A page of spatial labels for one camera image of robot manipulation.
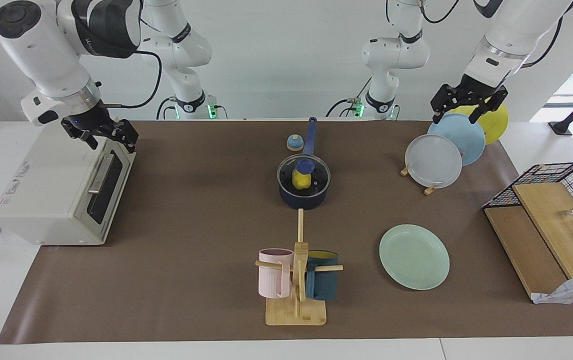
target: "mug handle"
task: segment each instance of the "mug handle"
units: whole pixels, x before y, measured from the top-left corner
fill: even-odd
[[[316,294],[316,264],[310,264],[306,268],[306,283],[304,285],[306,291],[306,297],[313,299]]]
[[[277,296],[282,298],[282,294],[288,294],[291,291],[291,265],[288,262],[278,261],[282,265],[282,273],[280,275],[280,290],[277,292]]]

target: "white table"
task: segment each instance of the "white table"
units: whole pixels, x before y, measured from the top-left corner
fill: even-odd
[[[40,130],[28,122],[0,122],[0,194]],[[518,172],[533,164],[573,161],[572,137],[554,136],[543,123],[511,123],[502,137],[502,144]],[[38,249],[38,246],[33,246],[10,232],[0,233],[0,331]],[[294,354],[291,351],[294,347],[300,349],[300,354],[337,360],[365,356],[395,360],[573,358],[573,337],[507,337],[0,345],[0,359],[176,359],[179,356],[265,359],[270,356],[277,360],[292,359]]]

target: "blue mug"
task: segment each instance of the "blue mug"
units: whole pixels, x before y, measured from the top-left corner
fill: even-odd
[[[316,267],[337,265],[338,255],[328,250],[311,250],[306,262],[306,297],[313,300],[333,300],[338,292],[338,272],[318,271]]]

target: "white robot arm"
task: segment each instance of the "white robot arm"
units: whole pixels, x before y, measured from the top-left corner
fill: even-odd
[[[140,45],[140,0],[17,0],[0,7],[0,43],[35,83],[22,110],[35,125],[60,120],[93,149],[94,136],[135,150],[138,133],[113,121],[79,55],[127,58]]]
[[[392,70],[422,68],[429,45],[422,38],[422,13],[417,0],[391,2],[391,25],[396,38],[374,38],[362,46],[362,62],[371,70],[371,85],[362,96],[364,116],[387,119],[394,107],[400,80]]]
[[[160,36],[144,39],[142,49],[159,55],[162,70],[175,93],[176,111],[181,119],[209,119],[209,94],[202,89],[200,78],[190,68],[211,61],[211,45],[191,28],[178,0],[144,0],[152,27]],[[150,57],[144,60],[157,66]]]
[[[433,121],[460,105],[478,105],[471,123],[495,111],[508,95],[504,80],[517,73],[542,36],[573,7],[573,0],[490,0],[476,7],[492,25],[475,49],[460,84],[442,85],[431,100]]]

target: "pink mug handle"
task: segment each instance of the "pink mug handle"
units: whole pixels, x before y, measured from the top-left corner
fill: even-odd
[[[282,265],[282,274],[280,275],[280,282],[282,286],[280,290],[277,292],[277,296],[282,298],[282,294],[286,294],[287,292],[291,291],[291,265],[288,262],[278,261],[280,265]]]

